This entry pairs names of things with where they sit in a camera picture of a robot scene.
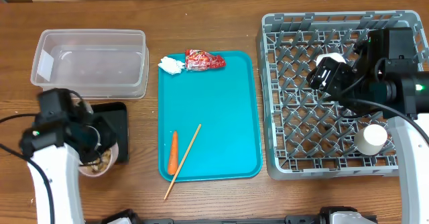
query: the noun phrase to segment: gray dish rack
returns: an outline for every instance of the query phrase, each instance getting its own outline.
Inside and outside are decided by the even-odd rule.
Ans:
[[[414,11],[270,13],[262,18],[256,45],[267,171],[272,178],[397,175],[390,137],[376,156],[364,156],[353,145],[361,128],[373,123],[387,127],[381,112],[344,119],[339,116],[342,106],[321,101],[328,95],[312,90],[305,80],[319,54],[338,52],[353,64],[358,57],[353,44],[366,39],[370,30],[385,27],[411,27],[420,70],[429,64],[428,43]]]

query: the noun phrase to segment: chopstick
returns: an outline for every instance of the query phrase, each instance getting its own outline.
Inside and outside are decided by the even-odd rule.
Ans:
[[[166,195],[164,196],[164,200],[166,200],[166,199],[167,199],[167,196],[168,196],[168,194],[170,193],[170,191],[171,191],[171,189],[172,189],[172,187],[173,187],[174,182],[176,181],[177,175],[179,175],[179,172],[180,172],[180,170],[182,169],[183,163],[185,163],[185,159],[186,159],[186,157],[188,156],[189,150],[191,149],[192,144],[194,144],[194,141],[195,141],[196,135],[197,135],[197,134],[198,134],[198,132],[200,131],[200,128],[201,128],[201,124],[200,124],[200,125],[198,126],[198,128],[196,129],[195,134],[194,134],[194,137],[192,138],[192,140],[191,140],[191,142],[190,142],[190,144],[189,144],[189,146],[188,146],[188,149],[186,150],[186,153],[185,153],[185,155],[184,155],[184,156],[183,156],[183,158],[182,158],[182,161],[181,161],[181,163],[180,163],[180,165],[179,165],[179,168],[177,169],[176,173],[174,174],[173,180],[172,180],[172,182],[170,183],[170,187],[168,187],[167,193],[166,193]]]

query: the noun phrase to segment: wooden table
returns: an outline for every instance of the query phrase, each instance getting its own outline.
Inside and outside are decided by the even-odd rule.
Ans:
[[[429,0],[171,0],[23,3],[0,5],[0,117],[38,111],[40,88],[29,81],[34,52],[46,29],[143,30],[150,52],[146,96],[125,101],[131,160],[100,178],[80,178],[84,216],[102,218],[132,208],[142,218],[220,219],[316,214],[346,205],[399,223],[398,178],[275,181],[266,170],[251,179],[179,183],[167,201],[169,183],[158,173],[158,69],[163,56],[185,49],[242,50],[253,60],[255,37],[266,13],[413,9],[429,29]],[[261,85],[255,81],[262,129]],[[0,126],[1,142],[18,150],[31,119]],[[36,223],[34,188],[26,163],[0,151],[0,223]]]

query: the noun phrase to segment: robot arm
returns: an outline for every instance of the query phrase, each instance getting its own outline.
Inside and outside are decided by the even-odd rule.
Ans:
[[[79,195],[78,152],[68,144],[62,147],[49,146],[34,152],[32,160],[50,181],[56,223],[84,224]],[[44,181],[31,164],[28,167],[36,193],[38,223],[50,223],[50,203]]]
[[[415,122],[429,133],[429,114],[419,114]],[[399,162],[402,195],[402,223],[429,220],[429,146],[408,122],[400,117],[387,120]]]
[[[357,116],[383,111],[399,162],[402,223],[427,223],[429,142],[423,135],[429,133],[429,72],[418,71],[411,28],[374,30],[368,38],[355,44],[360,57],[353,66],[330,54],[320,55],[307,81]],[[413,119],[423,132],[405,119]],[[349,223],[347,218],[337,215],[330,222]]]
[[[24,131],[19,144],[23,155],[36,163],[49,180],[52,202],[41,173],[28,164],[36,192],[39,224],[85,223],[78,168],[81,163],[95,161],[117,142],[111,125],[103,117],[93,117],[91,107],[82,100],[75,105],[71,93],[67,89],[52,89],[39,94],[41,112],[33,127]],[[51,220],[51,206],[54,207],[54,220]]]

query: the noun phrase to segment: paper cup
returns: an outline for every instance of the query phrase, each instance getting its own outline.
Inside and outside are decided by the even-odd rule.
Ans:
[[[355,145],[362,154],[376,155],[387,141],[387,132],[384,127],[371,124],[359,130],[355,135]]]
[[[118,144],[115,144],[110,148],[112,154],[110,156],[109,164],[107,165],[106,169],[97,173],[94,173],[90,168],[87,166],[81,166],[79,167],[79,172],[85,176],[88,177],[99,177],[103,175],[105,172],[107,172],[116,162],[118,155],[119,155],[119,147]]]

